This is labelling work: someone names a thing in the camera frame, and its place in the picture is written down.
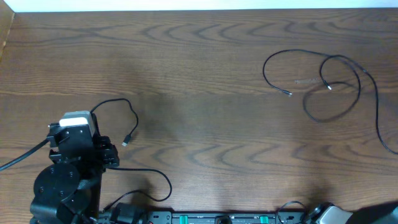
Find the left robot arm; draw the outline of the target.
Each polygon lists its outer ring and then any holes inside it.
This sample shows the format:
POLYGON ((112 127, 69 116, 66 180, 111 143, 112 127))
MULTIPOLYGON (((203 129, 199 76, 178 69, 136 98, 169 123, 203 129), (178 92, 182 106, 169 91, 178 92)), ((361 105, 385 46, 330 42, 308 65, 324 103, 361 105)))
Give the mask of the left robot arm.
POLYGON ((96 115, 68 112, 49 126, 46 167, 34 182, 31 223, 91 223, 98 216, 101 180, 119 166, 116 146, 100 135, 96 115))

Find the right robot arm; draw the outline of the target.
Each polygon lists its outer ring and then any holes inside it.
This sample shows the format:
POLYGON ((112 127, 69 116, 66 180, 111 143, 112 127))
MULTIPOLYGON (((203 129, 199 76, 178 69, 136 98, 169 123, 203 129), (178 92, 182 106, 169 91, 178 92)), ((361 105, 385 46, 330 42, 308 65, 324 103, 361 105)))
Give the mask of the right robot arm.
POLYGON ((355 212, 325 202, 308 212, 303 220, 315 224, 397 224, 397 202, 363 207, 355 212))

